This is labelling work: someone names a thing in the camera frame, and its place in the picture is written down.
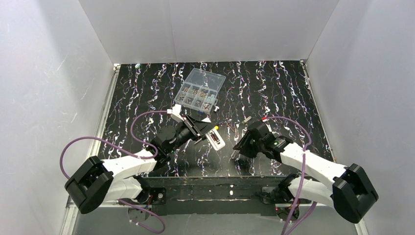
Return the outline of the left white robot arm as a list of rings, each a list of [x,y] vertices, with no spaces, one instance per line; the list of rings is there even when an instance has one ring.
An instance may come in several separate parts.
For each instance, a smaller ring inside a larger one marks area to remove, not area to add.
[[[67,176],[65,190],[82,214],[98,208],[103,202],[133,199],[150,203],[156,197],[152,187],[142,177],[170,161],[170,154],[189,140],[208,140],[214,149],[223,147],[215,124],[209,119],[194,119],[174,115],[177,126],[166,126],[147,147],[124,157],[101,160],[89,157],[72,176]]]

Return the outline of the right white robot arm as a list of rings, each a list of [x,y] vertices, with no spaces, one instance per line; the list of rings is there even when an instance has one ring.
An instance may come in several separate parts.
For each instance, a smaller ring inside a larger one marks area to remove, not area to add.
[[[289,174],[272,191],[259,194],[269,203],[293,202],[300,189],[300,199],[329,206],[345,220],[357,224],[379,199],[361,166],[337,164],[303,151],[291,138],[273,134],[263,121],[249,125],[233,149],[248,158],[263,154],[268,159],[304,170],[312,177],[307,180],[300,174]]]

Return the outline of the grey usb stick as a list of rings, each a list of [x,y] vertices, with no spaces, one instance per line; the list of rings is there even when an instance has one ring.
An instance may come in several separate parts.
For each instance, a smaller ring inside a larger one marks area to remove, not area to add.
[[[247,124],[250,120],[252,119],[252,117],[251,116],[249,116],[249,117],[247,117],[247,118],[245,118],[241,123],[242,124]]]

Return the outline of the clear plastic screw organizer box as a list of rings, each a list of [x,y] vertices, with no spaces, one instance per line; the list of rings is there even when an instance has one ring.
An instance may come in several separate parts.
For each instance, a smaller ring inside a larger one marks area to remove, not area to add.
[[[226,77],[193,68],[175,96],[175,103],[209,114],[218,102],[218,94]]]

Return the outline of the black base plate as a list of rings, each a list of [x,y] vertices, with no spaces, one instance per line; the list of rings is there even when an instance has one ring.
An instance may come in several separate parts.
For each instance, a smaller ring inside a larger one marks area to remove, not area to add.
[[[287,213],[293,197],[278,191],[284,176],[139,177],[143,191],[132,203],[154,213],[259,214]]]

